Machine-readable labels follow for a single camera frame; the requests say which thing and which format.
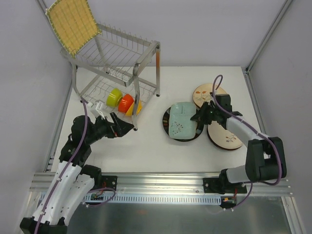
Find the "light blue divided plate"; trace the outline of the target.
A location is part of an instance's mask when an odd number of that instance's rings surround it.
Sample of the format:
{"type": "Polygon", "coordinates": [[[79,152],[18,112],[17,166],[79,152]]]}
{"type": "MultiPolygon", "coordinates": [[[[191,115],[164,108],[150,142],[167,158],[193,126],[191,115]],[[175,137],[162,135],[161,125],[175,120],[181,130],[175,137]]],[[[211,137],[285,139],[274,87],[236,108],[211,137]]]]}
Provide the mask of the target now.
{"type": "Polygon", "coordinates": [[[182,138],[193,138],[196,131],[196,122],[190,118],[196,113],[196,106],[191,102],[177,102],[171,106],[169,135],[170,138],[178,135],[186,135],[182,138]]]}

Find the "woven bamboo tray plate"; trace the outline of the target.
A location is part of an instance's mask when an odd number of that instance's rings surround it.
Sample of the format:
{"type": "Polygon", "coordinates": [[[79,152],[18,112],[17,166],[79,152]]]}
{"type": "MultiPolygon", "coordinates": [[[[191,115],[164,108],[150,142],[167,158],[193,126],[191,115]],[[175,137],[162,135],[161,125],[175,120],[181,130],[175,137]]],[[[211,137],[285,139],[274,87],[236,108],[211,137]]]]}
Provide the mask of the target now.
{"type": "Polygon", "coordinates": [[[57,0],[46,16],[63,48],[71,57],[102,33],[87,0],[57,0]]]}

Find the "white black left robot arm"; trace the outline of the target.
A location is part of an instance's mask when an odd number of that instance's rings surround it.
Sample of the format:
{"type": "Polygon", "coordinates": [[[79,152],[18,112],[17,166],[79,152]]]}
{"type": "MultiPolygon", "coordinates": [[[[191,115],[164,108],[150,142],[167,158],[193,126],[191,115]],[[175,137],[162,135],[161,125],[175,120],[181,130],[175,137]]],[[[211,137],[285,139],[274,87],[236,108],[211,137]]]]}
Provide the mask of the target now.
{"type": "Polygon", "coordinates": [[[123,137],[134,126],[110,114],[112,122],[98,116],[94,123],[87,115],[73,120],[71,133],[63,146],[58,168],[49,189],[31,217],[25,217],[20,229],[25,234],[65,234],[70,219],[83,198],[102,186],[101,168],[87,165],[91,145],[107,137],[123,137]]]}

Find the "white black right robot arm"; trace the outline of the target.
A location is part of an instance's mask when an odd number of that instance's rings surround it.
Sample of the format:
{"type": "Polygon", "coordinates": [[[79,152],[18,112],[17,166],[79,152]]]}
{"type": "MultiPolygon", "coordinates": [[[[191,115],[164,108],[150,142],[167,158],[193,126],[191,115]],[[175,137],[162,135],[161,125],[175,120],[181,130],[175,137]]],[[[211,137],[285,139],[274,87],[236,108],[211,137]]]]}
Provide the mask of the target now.
{"type": "Polygon", "coordinates": [[[230,95],[213,95],[213,99],[204,102],[191,120],[199,125],[217,122],[238,137],[247,148],[244,165],[223,169],[217,178],[204,182],[212,192],[222,195],[231,193],[244,183],[260,182],[274,186],[286,177],[287,165],[282,139],[259,132],[240,112],[234,112],[230,95]]]}

